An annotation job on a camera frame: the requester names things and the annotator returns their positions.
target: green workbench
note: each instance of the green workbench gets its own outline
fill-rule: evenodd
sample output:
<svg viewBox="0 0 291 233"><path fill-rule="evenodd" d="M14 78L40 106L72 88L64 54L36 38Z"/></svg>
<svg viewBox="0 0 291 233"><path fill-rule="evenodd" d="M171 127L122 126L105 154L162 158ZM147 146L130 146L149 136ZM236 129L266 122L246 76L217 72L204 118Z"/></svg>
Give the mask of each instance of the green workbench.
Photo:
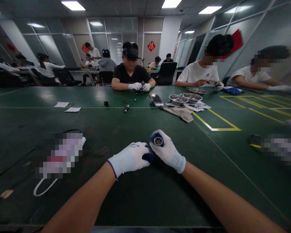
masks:
<svg viewBox="0 0 291 233"><path fill-rule="evenodd" d="M0 177L0 194L14 189L0 202L0 223L47 223L109 157L131 142L149 142L151 133L161 129L189 162L291 229L291 168L257 153L246 141L251 134L267 137L290 132L285 121L291 117L291 95L246 91L239 98L205 89L203 102L212 108L194 114L190 123L156 108L147 93L135 95L111 87L28 87L0 95L0 172L34 148L46 133L78 128L86 137L82 162L41 197L33 196L39 182L33 172L35 153ZM169 95L184 92L189 88L150 90L164 103ZM122 100L130 104L127 113ZM53 108L58 101L82 109L64 113L69 106ZM42 183L41 190L52 181ZM119 178L96 225L221 227L194 189L158 157L151 166Z"/></svg>

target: white cable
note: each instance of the white cable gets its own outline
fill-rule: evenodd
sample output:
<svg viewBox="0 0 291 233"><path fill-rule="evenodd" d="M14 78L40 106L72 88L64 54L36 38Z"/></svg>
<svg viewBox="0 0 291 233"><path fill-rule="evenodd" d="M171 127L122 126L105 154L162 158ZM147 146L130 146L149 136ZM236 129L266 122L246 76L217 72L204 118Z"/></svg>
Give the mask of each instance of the white cable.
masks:
<svg viewBox="0 0 291 233"><path fill-rule="evenodd" d="M35 189L34 189L34 191L33 191L33 195L34 196L42 196L44 193L46 193L52 186L53 186L53 184L55 184L55 182L58 180L58 179L55 179L54 181L53 181L53 183L44 191L44 192L42 192L42 193L40 193L40 194L37 194L37 190L38 190L38 187L41 185L41 183L44 181L45 179L43 178L43 179L41 179L40 180L40 182L37 184L37 186L35 187Z"/></svg>

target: hand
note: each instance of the hand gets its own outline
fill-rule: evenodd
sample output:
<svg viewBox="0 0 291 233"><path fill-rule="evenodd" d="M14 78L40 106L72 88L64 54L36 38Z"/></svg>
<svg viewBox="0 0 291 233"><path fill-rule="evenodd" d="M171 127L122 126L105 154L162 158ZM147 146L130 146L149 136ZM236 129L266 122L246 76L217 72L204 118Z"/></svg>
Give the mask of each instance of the hand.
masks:
<svg viewBox="0 0 291 233"><path fill-rule="evenodd" d="M143 86L142 86L142 90L143 91L149 91L151 88L151 84L148 84L148 83L145 83Z"/></svg>
<svg viewBox="0 0 291 233"><path fill-rule="evenodd" d="M115 178L117 179L125 172L133 172L149 166L150 161L142 159L144 154L148 155L149 158L153 158L153 155L148 148L148 144L145 142L132 142L120 153L109 158L108 162L113 168Z"/></svg>
<svg viewBox="0 0 291 233"><path fill-rule="evenodd" d="M224 84L219 83L219 84L215 85L214 91L221 91L223 88L224 88Z"/></svg>
<svg viewBox="0 0 291 233"><path fill-rule="evenodd" d="M203 85L205 85L207 83L207 81L208 81L207 79L200 79L197 82L195 82L193 84L193 86L203 86Z"/></svg>
<svg viewBox="0 0 291 233"><path fill-rule="evenodd" d="M142 87L141 83L134 83L134 84L129 84L128 89L130 90L139 90Z"/></svg>
<svg viewBox="0 0 291 233"><path fill-rule="evenodd" d="M160 129L152 133L151 140L153 141L155 137L161 137L163 139L163 146L156 146L153 142L150 142L152 150L164 161L164 163L181 174L185 168L185 157L179 154L171 138Z"/></svg>
<svg viewBox="0 0 291 233"><path fill-rule="evenodd" d="M283 91L291 93L291 86L281 85L281 86L270 86L267 88L267 91Z"/></svg>

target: ceiling light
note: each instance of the ceiling light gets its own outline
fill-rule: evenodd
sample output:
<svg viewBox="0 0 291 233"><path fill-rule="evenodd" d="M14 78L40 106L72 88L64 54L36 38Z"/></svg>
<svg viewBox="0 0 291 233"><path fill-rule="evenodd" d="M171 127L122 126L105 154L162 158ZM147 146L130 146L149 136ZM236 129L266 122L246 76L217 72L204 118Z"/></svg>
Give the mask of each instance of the ceiling light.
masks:
<svg viewBox="0 0 291 233"><path fill-rule="evenodd" d="M35 28L44 28L44 26L42 26L40 24L35 24L35 23L27 24L27 25L32 26L32 27L35 27Z"/></svg>
<svg viewBox="0 0 291 233"><path fill-rule="evenodd" d="M203 9L199 14L212 14L213 12L219 10L221 6L209 6L205 9Z"/></svg>
<svg viewBox="0 0 291 233"><path fill-rule="evenodd" d="M176 8L181 0L165 0L162 8Z"/></svg>
<svg viewBox="0 0 291 233"><path fill-rule="evenodd" d="M234 7L231 10L228 10L227 12L224 12L225 14L234 14L238 13L240 11L245 11L253 6L239 6L239 7Z"/></svg>
<svg viewBox="0 0 291 233"><path fill-rule="evenodd" d="M90 24L92 24L92 25L95 26L95 27L103 26L103 25L101 24L101 22L90 22Z"/></svg>
<svg viewBox="0 0 291 233"><path fill-rule="evenodd" d="M61 3L68 7L70 10L85 10L84 7L82 7L77 1L63 1Z"/></svg>

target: black t-shirt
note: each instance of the black t-shirt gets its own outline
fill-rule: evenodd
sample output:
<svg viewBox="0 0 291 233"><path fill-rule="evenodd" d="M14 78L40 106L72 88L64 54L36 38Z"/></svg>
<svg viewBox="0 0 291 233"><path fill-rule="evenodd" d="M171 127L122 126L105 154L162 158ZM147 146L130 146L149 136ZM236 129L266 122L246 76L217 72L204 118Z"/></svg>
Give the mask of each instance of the black t-shirt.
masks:
<svg viewBox="0 0 291 233"><path fill-rule="evenodd" d="M142 81L148 83L151 79L147 70L140 65L136 66L133 75L130 77L123 63L115 67L113 77L118 78L121 83L142 83Z"/></svg>
<svg viewBox="0 0 291 233"><path fill-rule="evenodd" d="M170 59L169 61L167 61L166 59L163 62L174 62L174 60Z"/></svg>

